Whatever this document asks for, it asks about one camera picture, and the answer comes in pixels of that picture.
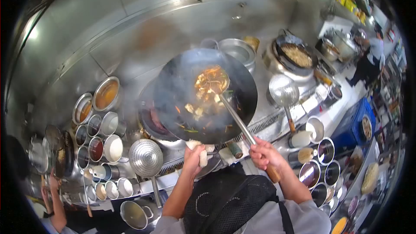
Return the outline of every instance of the mesh strainer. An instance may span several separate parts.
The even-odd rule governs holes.
[[[163,154],[159,145],[150,139],[140,139],[133,143],[128,153],[133,171],[140,177],[151,178],[158,208],[162,207],[155,175],[163,165]]]
[[[289,107],[299,101],[299,88],[294,80],[283,74],[273,75],[269,82],[269,91],[273,100],[281,107],[284,107],[288,117],[290,131],[295,133],[296,129],[290,115]]]

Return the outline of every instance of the blue crate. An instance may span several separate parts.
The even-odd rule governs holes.
[[[370,103],[363,97],[352,107],[350,107],[342,118],[341,122],[332,134],[332,141],[335,146],[335,154],[342,153],[346,150],[355,148],[356,145],[364,145],[367,143],[361,137],[360,127],[364,114],[370,118],[372,125],[372,134],[376,127],[376,117],[371,109]]]

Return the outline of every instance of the orange sauce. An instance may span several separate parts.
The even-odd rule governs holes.
[[[97,93],[97,97],[95,99],[95,104],[97,108],[104,109],[114,100],[119,91],[119,86],[117,81],[111,81],[106,84],[101,92]]]
[[[82,123],[86,117],[88,116],[89,112],[91,111],[92,102],[88,101],[82,108],[80,113],[80,122]]]
[[[335,225],[331,234],[341,234],[346,226],[346,217],[342,217]]]

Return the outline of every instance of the wok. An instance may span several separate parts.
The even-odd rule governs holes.
[[[241,133],[225,107],[216,114],[204,114],[198,121],[185,109],[196,101],[194,84],[206,68],[220,65],[230,78],[224,95],[245,125],[251,121],[257,107],[257,88],[253,77],[244,65],[228,54],[214,49],[192,49],[171,59],[157,77],[154,105],[160,122],[177,138],[198,140],[204,144],[225,143]],[[180,127],[184,124],[190,133]]]

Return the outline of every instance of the worker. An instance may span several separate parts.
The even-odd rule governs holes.
[[[365,81],[365,88],[372,84],[380,74],[384,72],[386,59],[384,57],[383,32],[380,25],[374,28],[376,37],[370,39],[356,38],[356,42],[368,46],[367,51],[357,63],[357,69],[351,80],[345,78],[351,86],[355,86],[358,81]]]
[[[329,233],[329,217],[317,208],[288,162],[270,143],[255,140],[251,159],[261,170],[277,169],[281,179],[276,186],[283,201],[265,176],[233,173],[229,168],[208,174],[194,186],[205,146],[187,147],[182,172],[152,233]]]
[[[49,177],[49,188],[52,196],[52,206],[49,203],[46,187],[43,186],[41,190],[46,211],[51,215],[48,218],[41,219],[43,226],[49,233],[76,234],[75,231],[66,227],[67,217],[65,215],[64,205],[60,200],[58,192],[59,182],[54,176],[54,169],[52,169]]]

